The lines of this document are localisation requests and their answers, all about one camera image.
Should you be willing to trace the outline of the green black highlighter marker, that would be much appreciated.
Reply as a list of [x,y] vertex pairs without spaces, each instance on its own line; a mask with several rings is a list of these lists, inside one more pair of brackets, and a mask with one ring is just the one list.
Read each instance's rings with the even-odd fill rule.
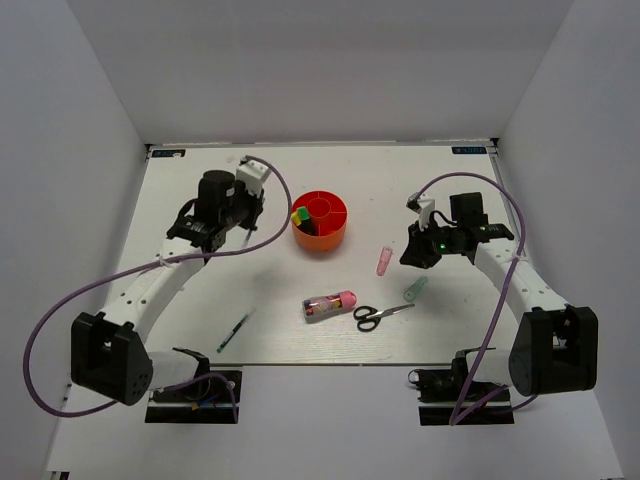
[[293,225],[304,234],[310,236],[317,235],[315,226],[306,207],[298,207],[291,214],[291,221]]

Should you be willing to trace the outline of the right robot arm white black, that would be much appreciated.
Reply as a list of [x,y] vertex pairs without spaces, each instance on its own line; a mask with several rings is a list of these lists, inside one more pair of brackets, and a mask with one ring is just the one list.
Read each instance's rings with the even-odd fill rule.
[[505,294],[518,330],[508,350],[460,351],[464,364],[451,374],[453,390],[472,399],[488,383],[515,388],[523,396],[585,391],[597,379],[598,319],[555,293],[526,261],[516,256],[514,235],[492,223],[478,192],[450,198],[452,222],[440,226],[435,202],[413,195],[407,206],[418,215],[409,226],[403,265],[428,269],[445,255],[462,255]]

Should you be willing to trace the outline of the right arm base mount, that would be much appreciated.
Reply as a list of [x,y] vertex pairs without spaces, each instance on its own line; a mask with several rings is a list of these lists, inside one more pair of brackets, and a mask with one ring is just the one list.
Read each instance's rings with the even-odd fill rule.
[[[418,391],[418,413],[421,426],[446,426],[469,372],[466,354],[473,350],[458,351],[449,367],[413,369],[407,375],[408,383]],[[514,424],[511,398],[502,391],[467,415],[460,425]]]

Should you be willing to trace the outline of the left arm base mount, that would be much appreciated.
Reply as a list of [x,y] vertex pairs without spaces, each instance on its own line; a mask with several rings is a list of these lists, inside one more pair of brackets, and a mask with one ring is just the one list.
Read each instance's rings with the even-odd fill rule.
[[214,377],[182,390],[154,392],[147,403],[147,424],[236,424],[243,380],[241,370],[222,370]]

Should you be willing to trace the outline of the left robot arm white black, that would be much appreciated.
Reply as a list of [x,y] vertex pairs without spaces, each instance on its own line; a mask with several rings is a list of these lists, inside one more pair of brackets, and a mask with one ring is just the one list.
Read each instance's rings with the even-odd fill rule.
[[209,360],[186,348],[148,352],[156,321],[186,282],[220,249],[236,226],[253,231],[263,211],[267,167],[248,161],[235,172],[210,170],[169,228],[158,265],[139,274],[95,315],[80,314],[71,327],[73,383],[125,405],[147,391],[177,385],[199,399],[211,387]]

